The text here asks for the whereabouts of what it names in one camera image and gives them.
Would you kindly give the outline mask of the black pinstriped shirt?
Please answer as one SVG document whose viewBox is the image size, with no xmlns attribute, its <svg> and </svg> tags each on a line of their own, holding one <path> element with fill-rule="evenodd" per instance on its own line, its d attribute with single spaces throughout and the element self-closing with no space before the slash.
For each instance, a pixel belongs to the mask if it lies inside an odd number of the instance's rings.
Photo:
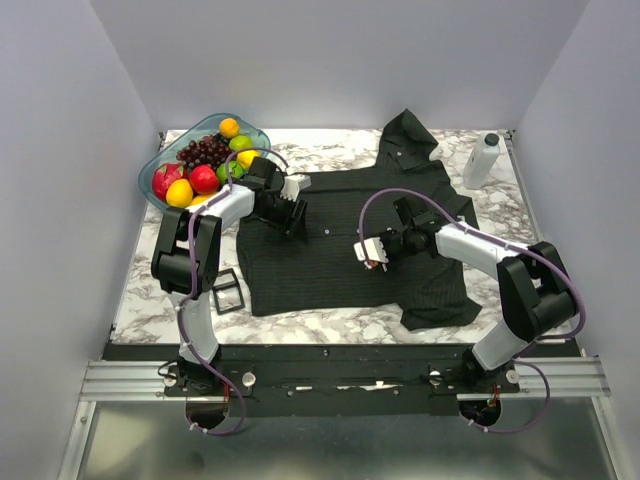
<svg viewBox="0 0 640 480">
<path fill-rule="evenodd" d="M 285 236 L 252 216 L 239 224 L 236 249 L 255 316 L 301 310 L 396 304 L 408 330 L 466 326 L 481 307 L 466 291 L 461 262 L 426 253 L 368 270 L 355 256 L 358 218 L 373 236 L 401 223 L 386 194 L 370 207 L 374 193 L 390 187 L 420 192 L 453 216 L 478 224 L 473 202 L 452 187 L 443 163 L 433 160 L 437 140 L 410 111 L 383 129 L 373 166 L 311 174 L 300 197 L 308 204 L 306 241 Z"/>
</svg>

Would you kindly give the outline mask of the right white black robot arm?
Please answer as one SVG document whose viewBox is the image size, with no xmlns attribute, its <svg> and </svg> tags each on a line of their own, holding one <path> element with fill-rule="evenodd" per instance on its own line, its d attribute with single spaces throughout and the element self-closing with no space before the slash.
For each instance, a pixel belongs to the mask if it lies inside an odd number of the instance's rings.
<svg viewBox="0 0 640 480">
<path fill-rule="evenodd" d="M 360 243 L 359 258 L 369 268 L 427 253 L 433 259 L 453 259 L 497 281 L 502 319 L 463 354 L 458 368 L 462 384 L 480 392 L 496 380 L 496 370 L 570 320 L 581 309 L 556 248 L 509 243 L 485 234 L 464 221 L 412 204 L 394 202 L 403 222 Z"/>
</svg>

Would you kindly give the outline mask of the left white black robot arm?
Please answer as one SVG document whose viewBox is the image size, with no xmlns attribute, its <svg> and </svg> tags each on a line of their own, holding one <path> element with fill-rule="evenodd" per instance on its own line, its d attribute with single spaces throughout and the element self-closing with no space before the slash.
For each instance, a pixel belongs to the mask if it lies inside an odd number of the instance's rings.
<svg viewBox="0 0 640 480">
<path fill-rule="evenodd" d="M 273 161 L 257 157 L 243 177 L 230 179 L 211 199 L 165 210 L 151 273 L 176 310 L 179 355 L 193 363 L 187 382 L 197 393 L 214 393 L 222 380 L 220 368 L 213 364 L 219 342 L 209 300 L 219 273 L 222 233 L 253 216 L 285 236 L 305 241 L 307 202 L 300 194 L 310 186 L 309 176 L 282 173 Z"/>
</svg>

